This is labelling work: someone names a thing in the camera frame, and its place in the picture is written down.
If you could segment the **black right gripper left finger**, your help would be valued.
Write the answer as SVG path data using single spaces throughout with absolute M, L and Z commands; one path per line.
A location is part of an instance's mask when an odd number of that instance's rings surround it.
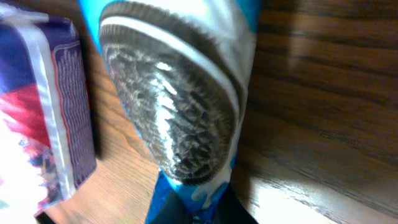
M 172 189 L 155 189 L 149 207 L 149 224 L 191 223 L 191 213 Z

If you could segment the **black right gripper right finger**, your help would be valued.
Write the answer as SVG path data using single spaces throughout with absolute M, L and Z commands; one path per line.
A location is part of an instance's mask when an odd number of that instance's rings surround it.
M 214 224 L 258 224 L 228 185 L 214 215 Z

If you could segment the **blue Oreo cookie pack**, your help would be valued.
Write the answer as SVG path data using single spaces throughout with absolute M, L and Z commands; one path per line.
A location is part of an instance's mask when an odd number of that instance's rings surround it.
M 172 189 L 192 223 L 214 223 L 238 154 L 262 3 L 79 5 L 121 104 L 159 166 L 155 189 Z

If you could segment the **red purple pad package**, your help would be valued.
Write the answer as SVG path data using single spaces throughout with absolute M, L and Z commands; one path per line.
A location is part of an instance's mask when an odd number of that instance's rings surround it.
M 68 200 L 95 167 L 73 22 L 2 1 L 1 222 Z

